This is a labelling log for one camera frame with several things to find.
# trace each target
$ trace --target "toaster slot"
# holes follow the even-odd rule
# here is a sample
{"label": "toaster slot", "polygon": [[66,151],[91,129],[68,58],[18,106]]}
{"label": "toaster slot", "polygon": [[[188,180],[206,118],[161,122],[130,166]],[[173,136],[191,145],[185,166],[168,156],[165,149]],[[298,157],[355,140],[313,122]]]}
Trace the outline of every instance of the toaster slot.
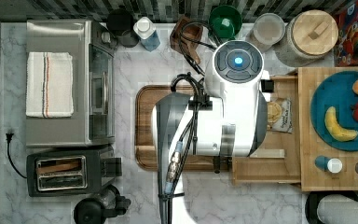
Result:
{"label": "toaster slot", "polygon": [[36,161],[39,191],[85,189],[86,157],[52,158]]}

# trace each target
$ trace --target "cereal box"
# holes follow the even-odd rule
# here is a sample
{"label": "cereal box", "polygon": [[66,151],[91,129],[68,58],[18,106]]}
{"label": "cereal box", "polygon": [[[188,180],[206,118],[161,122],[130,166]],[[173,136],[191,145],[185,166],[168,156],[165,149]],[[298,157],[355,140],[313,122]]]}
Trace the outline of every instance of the cereal box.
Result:
{"label": "cereal box", "polygon": [[338,42],[335,47],[336,66],[358,64],[358,0],[336,17]]}

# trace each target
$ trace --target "banana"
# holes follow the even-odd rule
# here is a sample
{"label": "banana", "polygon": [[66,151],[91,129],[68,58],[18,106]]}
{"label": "banana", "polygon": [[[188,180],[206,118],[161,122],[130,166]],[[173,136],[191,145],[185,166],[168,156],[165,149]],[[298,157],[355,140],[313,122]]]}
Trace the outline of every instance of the banana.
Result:
{"label": "banana", "polygon": [[337,122],[336,108],[330,106],[324,117],[324,124],[328,132],[339,142],[347,142],[355,139],[358,132],[356,130],[345,129]]}

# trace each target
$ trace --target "small bowl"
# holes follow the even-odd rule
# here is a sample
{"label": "small bowl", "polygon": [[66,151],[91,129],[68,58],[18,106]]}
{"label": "small bowl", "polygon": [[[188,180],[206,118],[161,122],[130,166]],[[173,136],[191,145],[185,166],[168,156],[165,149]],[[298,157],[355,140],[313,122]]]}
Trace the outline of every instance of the small bowl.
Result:
{"label": "small bowl", "polygon": [[214,28],[217,36],[229,40],[241,30],[242,16],[235,7],[223,5],[212,11],[208,23]]}

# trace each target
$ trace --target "wooden lid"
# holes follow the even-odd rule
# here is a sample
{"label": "wooden lid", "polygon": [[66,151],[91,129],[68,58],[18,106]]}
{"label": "wooden lid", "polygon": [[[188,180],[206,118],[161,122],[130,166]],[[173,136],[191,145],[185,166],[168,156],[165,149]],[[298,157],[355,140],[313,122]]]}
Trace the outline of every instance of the wooden lid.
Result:
{"label": "wooden lid", "polygon": [[338,27],[326,12],[310,10],[296,18],[292,35],[298,49],[310,55],[321,55],[336,44]]}

